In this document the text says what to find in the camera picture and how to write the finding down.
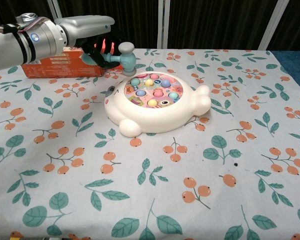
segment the tablecloth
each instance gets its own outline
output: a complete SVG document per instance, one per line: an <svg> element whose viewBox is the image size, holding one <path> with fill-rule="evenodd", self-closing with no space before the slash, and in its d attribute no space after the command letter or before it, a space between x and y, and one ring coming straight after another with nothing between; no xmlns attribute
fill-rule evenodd
<svg viewBox="0 0 300 240"><path fill-rule="evenodd" d="M273 54L134 53L137 72L209 86L210 111L127 138L103 104L120 71L0 71L0 236L300 239L300 87Z"/></svg>

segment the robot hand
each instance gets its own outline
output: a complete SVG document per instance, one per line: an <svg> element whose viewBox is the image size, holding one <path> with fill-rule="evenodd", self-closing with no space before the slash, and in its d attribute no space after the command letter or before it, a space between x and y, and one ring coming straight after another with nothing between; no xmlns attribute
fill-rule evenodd
<svg viewBox="0 0 300 240"><path fill-rule="evenodd" d="M86 15L57 18L54 23L34 13L16 17L17 23L0 25L0 70L30 63L60 54L63 47L78 47L88 54L101 68L111 69L120 64L106 61L100 53L105 41L104 53L114 44L126 41L123 34L112 27L109 16Z"/></svg>

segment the robotic arm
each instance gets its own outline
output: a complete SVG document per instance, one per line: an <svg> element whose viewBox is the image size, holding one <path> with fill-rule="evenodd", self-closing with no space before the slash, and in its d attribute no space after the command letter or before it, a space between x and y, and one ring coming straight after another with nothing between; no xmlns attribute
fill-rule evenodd
<svg viewBox="0 0 300 240"><path fill-rule="evenodd" d="M131 76L136 72L134 46L112 26L112 17L74 16L57 18L53 23L35 13L25 13L16 21L0 25L0 70L58 55L63 47L77 47L101 68L111 69L121 62L124 74ZM104 41L105 51L101 53Z"/></svg>

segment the orange box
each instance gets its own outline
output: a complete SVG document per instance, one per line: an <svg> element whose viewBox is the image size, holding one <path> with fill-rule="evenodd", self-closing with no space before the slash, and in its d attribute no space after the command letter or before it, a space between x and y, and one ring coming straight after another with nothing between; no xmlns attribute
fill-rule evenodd
<svg viewBox="0 0 300 240"><path fill-rule="evenodd" d="M77 47L64 47L63 52L31 63L21 65L25 75L30 78L89 78L101 77L105 70L96 65L83 62L84 51Z"/></svg>

